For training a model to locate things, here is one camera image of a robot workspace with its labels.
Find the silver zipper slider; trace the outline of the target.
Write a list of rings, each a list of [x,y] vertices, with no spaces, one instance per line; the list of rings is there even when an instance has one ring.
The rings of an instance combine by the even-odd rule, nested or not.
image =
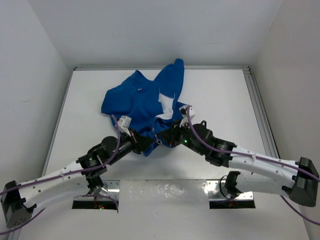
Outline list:
[[[155,139],[156,139],[157,144],[159,144],[159,145],[163,144],[162,140],[157,135],[155,135]]]

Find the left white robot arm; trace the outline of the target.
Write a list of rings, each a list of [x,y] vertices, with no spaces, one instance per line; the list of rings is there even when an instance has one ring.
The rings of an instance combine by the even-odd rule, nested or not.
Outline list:
[[[87,195],[103,187],[101,175],[130,152],[143,153],[154,139],[133,133],[122,133],[119,138],[105,137],[87,154],[76,161],[40,178],[5,184],[0,194],[0,204],[7,228],[17,228],[39,212],[69,198]]]

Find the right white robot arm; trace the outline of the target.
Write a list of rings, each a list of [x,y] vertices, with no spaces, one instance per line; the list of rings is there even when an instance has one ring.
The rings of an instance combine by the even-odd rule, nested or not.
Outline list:
[[[320,175],[309,158],[284,160],[249,151],[215,137],[206,121],[192,126],[175,124],[159,137],[170,147],[184,145],[216,167],[231,168],[224,182],[231,196],[260,192],[288,197],[305,207],[316,206]]]

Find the blue zip-up jacket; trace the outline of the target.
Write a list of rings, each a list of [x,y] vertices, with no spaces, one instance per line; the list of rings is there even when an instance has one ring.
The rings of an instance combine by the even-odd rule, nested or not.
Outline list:
[[[179,101],[184,84],[184,61],[177,58],[165,66],[154,80],[147,79],[136,70],[120,85],[107,90],[101,105],[101,112],[116,118],[131,118],[130,128],[139,135],[154,139],[150,154],[160,144],[155,135],[182,120]]]

